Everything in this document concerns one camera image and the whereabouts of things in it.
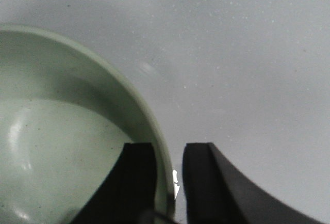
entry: bowl rim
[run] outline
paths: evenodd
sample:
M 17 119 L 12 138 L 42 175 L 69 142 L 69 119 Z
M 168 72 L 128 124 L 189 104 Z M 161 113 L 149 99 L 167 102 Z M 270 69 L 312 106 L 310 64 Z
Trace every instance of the bowl rim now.
M 50 31 L 48 29 L 25 25 L 25 24 L 13 24 L 13 23 L 3 23 L 0 24 L 0 34 L 2 31 L 5 32 L 17 32 L 17 33 L 25 33 L 36 35 L 42 38 L 50 39 L 52 41 L 58 42 L 62 45 L 68 46 L 79 53 L 85 55 L 102 68 L 104 68 L 113 78 L 118 81 L 119 84 L 122 85 L 124 90 L 127 91 L 129 96 L 137 103 L 138 107 L 145 115 L 148 125 L 150 126 L 152 132 L 155 135 L 157 145 L 159 148 L 160 158 L 163 162 L 163 168 L 165 173 L 165 181 L 167 188 L 167 203 L 166 203 L 166 215 L 173 218 L 174 217 L 174 208 L 175 208 L 175 200 L 174 200 L 174 184 L 172 180 L 172 165 L 169 156 L 169 152 L 167 146 L 165 146 L 165 139 L 163 134 L 160 131 L 159 124 L 156 121 L 155 116 L 152 114 L 148 104 L 141 96 L 141 94 L 135 89 L 132 83 L 122 74 L 120 73 L 112 63 L 106 61 L 97 53 L 91 51 L 89 48 L 84 46 L 83 44 L 72 40 L 66 36 L 60 35 L 56 32 Z

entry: gray surface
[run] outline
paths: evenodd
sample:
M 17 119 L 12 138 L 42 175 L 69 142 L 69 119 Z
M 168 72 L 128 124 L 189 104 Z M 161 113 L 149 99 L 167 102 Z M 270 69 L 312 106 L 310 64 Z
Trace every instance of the gray surface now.
M 329 0 L 0 0 L 0 22 L 69 36 L 120 69 L 179 176 L 185 143 L 215 142 L 267 192 L 324 222 L 329 16 Z M 184 209 L 180 189 L 181 222 Z

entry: bowl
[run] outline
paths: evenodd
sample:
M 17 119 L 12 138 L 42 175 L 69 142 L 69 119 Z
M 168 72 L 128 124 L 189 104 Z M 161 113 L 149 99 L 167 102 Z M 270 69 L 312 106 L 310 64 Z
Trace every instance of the bowl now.
M 127 142 L 153 144 L 155 208 L 171 217 L 169 155 L 155 118 L 127 79 L 69 38 L 0 25 L 2 223 L 69 223 Z

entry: pale green bowl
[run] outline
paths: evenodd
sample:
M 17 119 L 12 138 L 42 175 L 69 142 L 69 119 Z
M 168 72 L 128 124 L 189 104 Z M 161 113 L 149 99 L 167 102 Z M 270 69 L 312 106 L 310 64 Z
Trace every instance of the pale green bowl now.
M 171 217 L 169 156 L 155 119 L 127 79 L 66 37 L 0 25 L 1 223 L 70 222 L 125 142 L 153 143 L 156 209 Z

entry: white surface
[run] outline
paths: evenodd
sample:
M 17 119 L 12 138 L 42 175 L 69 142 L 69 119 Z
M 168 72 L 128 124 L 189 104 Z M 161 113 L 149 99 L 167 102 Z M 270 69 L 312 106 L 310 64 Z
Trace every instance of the white surface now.
M 0 22 L 69 36 L 142 93 L 179 171 L 214 142 L 275 197 L 330 222 L 329 0 L 0 0 Z M 176 219 L 184 222 L 183 190 Z

